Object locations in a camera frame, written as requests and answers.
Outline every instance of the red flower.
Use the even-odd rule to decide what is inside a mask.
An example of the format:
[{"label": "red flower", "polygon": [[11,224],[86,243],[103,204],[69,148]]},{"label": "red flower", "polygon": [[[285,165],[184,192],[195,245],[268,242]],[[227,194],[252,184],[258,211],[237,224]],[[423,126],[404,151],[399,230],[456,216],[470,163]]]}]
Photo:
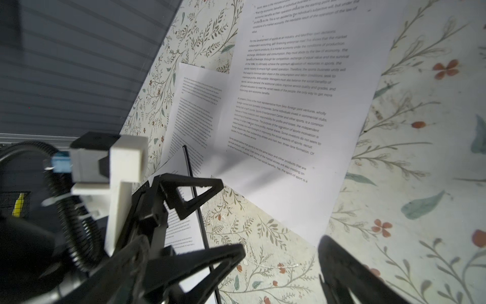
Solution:
[{"label": "red flower", "polygon": [[437,79],[437,80],[441,80],[442,78],[444,78],[444,76],[446,74],[448,76],[454,76],[454,75],[456,75],[457,73],[459,73],[459,70],[458,69],[454,69],[454,68],[458,64],[459,64],[459,60],[457,60],[457,59],[451,60],[446,67],[444,67],[444,65],[442,63],[437,63],[436,65],[434,65],[434,67],[432,68],[432,70],[434,70],[434,71],[440,71],[440,72],[437,73],[434,78]]},{"label": "red flower", "polygon": [[425,122],[414,122],[412,124],[412,128],[415,128],[415,129],[422,129],[426,126],[427,126],[427,124]]},{"label": "red flower", "polygon": [[476,230],[472,234],[472,243],[479,248],[486,247],[486,232],[482,230]]},{"label": "red flower", "polygon": [[382,281],[383,281],[383,279],[382,279],[382,278],[380,278],[380,276],[381,276],[381,272],[380,272],[378,269],[375,269],[375,268],[370,269],[370,268],[368,267],[368,265],[365,265],[365,264],[363,264],[363,266],[364,266],[366,269],[368,269],[368,270],[369,270],[369,272],[373,273],[375,276],[377,276],[377,277],[378,277],[380,280],[382,280]]},{"label": "red flower", "polygon": [[375,219],[375,225],[376,226],[371,227],[371,230],[373,232],[380,232],[381,231],[384,237],[391,237],[392,236],[390,234],[390,232],[388,232],[386,230],[386,229],[389,229],[389,228],[393,227],[392,224],[390,224],[388,222],[384,222],[382,224],[382,221],[380,221],[379,219]]},{"label": "red flower", "polygon": [[286,270],[285,270],[285,267],[283,266],[282,263],[279,263],[277,266],[278,266],[278,269],[280,269],[280,273],[285,273]]}]

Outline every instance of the floral tablecloth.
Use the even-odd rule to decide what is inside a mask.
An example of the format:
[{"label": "floral tablecloth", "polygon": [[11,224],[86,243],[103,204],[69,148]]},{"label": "floral tablecloth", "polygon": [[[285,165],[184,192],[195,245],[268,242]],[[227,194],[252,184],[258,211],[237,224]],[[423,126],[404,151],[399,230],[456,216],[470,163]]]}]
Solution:
[{"label": "floral tablecloth", "polygon": [[[183,0],[123,127],[159,167],[179,62],[229,72],[242,0]],[[411,303],[486,296],[486,2],[412,0],[327,233]],[[203,207],[211,246],[247,257],[223,303],[325,303],[316,249],[230,188]]]}]

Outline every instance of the black wire basket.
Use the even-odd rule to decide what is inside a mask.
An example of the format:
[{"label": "black wire basket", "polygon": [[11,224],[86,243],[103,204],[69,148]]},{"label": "black wire basket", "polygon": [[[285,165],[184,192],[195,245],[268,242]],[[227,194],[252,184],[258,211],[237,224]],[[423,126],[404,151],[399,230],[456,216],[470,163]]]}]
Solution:
[{"label": "black wire basket", "polygon": [[4,215],[29,217],[30,191],[0,192],[0,210]]}]

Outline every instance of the black cable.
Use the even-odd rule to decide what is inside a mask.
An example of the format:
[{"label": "black cable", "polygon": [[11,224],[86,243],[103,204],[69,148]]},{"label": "black cable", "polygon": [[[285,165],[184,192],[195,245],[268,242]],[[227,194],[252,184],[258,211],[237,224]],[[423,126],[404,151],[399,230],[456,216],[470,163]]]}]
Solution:
[{"label": "black cable", "polygon": [[[52,157],[58,150],[43,142],[21,142],[0,150],[0,164],[24,152],[37,152]],[[69,193],[72,181],[69,174],[44,171],[44,179],[52,197]],[[104,255],[101,233],[92,217],[80,219],[88,212],[77,196],[64,198],[57,202],[57,213],[61,220],[64,237],[68,244],[69,255],[79,270],[87,272],[100,263]]]}]

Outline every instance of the white paper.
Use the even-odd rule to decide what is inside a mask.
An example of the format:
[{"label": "white paper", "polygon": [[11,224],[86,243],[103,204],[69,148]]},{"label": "white paper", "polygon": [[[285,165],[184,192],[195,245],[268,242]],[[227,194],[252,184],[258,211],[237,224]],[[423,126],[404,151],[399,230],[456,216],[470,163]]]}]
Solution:
[{"label": "white paper", "polygon": [[195,177],[209,178],[209,157],[221,116],[228,75],[180,63],[161,163],[187,146]]},{"label": "white paper", "polygon": [[[164,173],[172,173],[189,176],[189,168],[186,163],[186,156],[183,148],[179,149],[160,169],[158,169],[149,178],[149,184],[152,186],[154,176]],[[190,188],[180,188],[179,192],[185,201],[192,199],[194,196]],[[169,211],[167,219],[168,228],[166,230],[165,246],[172,245],[175,253],[181,254],[189,251],[204,249],[204,241],[201,232],[201,224],[197,211],[190,214],[184,220],[180,220],[175,209],[166,209]],[[187,292],[196,286],[209,274],[209,269],[203,269],[195,273],[191,277],[180,282],[181,288]],[[216,296],[213,295],[208,298],[206,304],[216,304]]]},{"label": "white paper", "polygon": [[245,3],[212,173],[315,246],[406,2]]}]

